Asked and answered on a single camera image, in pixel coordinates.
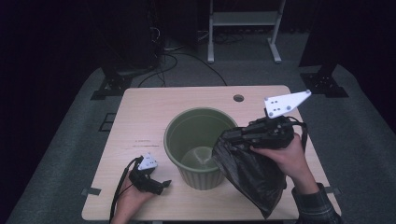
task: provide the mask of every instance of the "black plastic bag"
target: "black plastic bag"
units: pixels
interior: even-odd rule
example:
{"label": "black plastic bag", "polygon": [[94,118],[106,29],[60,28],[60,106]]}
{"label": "black plastic bag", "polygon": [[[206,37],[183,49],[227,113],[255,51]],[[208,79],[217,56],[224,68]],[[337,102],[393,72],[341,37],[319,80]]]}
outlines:
{"label": "black plastic bag", "polygon": [[246,144],[232,146],[222,136],[212,151],[212,159],[224,176],[268,218],[286,188],[286,176],[271,159],[249,149]]}

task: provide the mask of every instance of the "bucket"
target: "bucket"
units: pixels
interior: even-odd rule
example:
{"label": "bucket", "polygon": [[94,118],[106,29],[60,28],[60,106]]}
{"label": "bucket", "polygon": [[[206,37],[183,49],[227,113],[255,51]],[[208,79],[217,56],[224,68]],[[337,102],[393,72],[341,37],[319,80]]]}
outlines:
{"label": "bucket", "polygon": [[209,107],[186,110],[172,119],[163,138],[165,152],[183,180],[194,189],[213,189],[224,179],[212,160],[212,148],[223,131],[236,127],[222,111]]}

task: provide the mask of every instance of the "gray mat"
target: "gray mat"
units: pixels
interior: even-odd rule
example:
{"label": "gray mat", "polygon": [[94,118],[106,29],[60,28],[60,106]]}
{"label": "gray mat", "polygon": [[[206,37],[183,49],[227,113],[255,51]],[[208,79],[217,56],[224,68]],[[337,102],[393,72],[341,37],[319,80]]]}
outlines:
{"label": "gray mat", "polygon": [[[298,68],[307,35],[280,34],[277,40],[282,64],[274,64],[265,39],[248,35],[230,46],[215,46],[215,63],[228,85],[286,85],[292,92],[304,91]],[[206,46],[194,54],[205,61]],[[222,86],[219,76],[195,58],[175,54],[177,66],[164,73],[167,87]],[[163,69],[173,63],[162,58]],[[149,74],[137,77],[137,87]],[[361,91],[356,79],[342,66],[333,73],[349,98],[312,95],[300,107],[325,173],[334,188],[346,223],[396,223],[396,136]],[[85,221],[81,211],[108,133],[98,132],[107,113],[117,112],[121,97],[91,101],[104,74],[93,72],[71,105],[58,132],[35,171],[8,223],[106,223]],[[142,87],[161,87],[153,76]]]}

